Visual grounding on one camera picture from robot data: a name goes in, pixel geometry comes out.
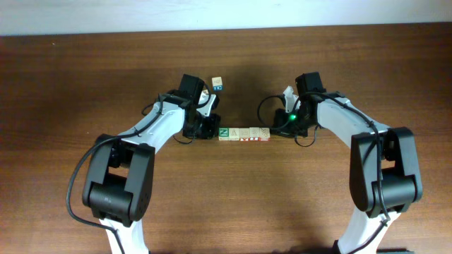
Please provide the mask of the red bottom wooden block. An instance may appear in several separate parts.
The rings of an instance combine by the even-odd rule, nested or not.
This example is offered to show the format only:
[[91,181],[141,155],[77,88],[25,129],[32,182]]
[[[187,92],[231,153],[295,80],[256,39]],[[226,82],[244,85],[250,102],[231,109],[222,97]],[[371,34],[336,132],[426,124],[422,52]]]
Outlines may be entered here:
[[250,141],[259,141],[260,140],[260,128],[259,127],[250,127],[249,128],[249,140]]

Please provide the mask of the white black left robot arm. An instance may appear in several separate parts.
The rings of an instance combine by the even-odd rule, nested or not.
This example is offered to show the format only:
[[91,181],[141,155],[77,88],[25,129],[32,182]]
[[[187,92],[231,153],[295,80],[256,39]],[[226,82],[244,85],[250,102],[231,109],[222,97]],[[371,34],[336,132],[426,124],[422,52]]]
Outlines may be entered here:
[[198,77],[185,74],[175,90],[146,106],[134,127],[100,135],[88,151],[82,202],[107,232],[113,253],[148,253],[142,218],[148,209],[155,155],[177,133],[186,144],[218,134],[219,99]]

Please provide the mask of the red X wooden block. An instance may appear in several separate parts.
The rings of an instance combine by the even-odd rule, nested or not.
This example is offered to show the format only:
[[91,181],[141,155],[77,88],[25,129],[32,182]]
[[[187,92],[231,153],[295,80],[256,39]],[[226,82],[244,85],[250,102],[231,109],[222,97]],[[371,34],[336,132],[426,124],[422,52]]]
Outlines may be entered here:
[[250,139],[250,129],[249,128],[240,128],[239,129],[239,140],[240,141],[249,141]]

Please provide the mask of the green Z wooden block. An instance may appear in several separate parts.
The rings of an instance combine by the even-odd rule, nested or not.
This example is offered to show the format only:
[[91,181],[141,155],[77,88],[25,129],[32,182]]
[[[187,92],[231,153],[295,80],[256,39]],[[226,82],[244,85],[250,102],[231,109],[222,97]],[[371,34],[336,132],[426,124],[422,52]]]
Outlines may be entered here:
[[230,129],[229,128],[219,128],[218,139],[220,141],[227,141],[230,139]]

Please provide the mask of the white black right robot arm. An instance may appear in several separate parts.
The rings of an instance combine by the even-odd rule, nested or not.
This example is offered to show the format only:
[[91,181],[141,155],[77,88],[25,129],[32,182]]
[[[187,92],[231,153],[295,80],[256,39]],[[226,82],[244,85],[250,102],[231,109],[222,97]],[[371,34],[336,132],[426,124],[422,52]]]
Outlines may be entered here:
[[377,253],[389,227],[423,194],[413,132],[375,121],[340,92],[328,92],[319,73],[303,73],[277,98],[271,132],[306,137],[325,128],[350,149],[349,189],[354,210],[332,253]]

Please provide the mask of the yellow sided wooden block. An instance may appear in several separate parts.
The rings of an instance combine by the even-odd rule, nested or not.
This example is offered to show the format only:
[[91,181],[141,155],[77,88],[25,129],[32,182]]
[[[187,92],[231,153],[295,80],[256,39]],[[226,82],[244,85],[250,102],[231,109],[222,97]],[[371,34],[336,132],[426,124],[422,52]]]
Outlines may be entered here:
[[239,141],[240,139],[240,128],[229,128],[229,139],[231,141]]

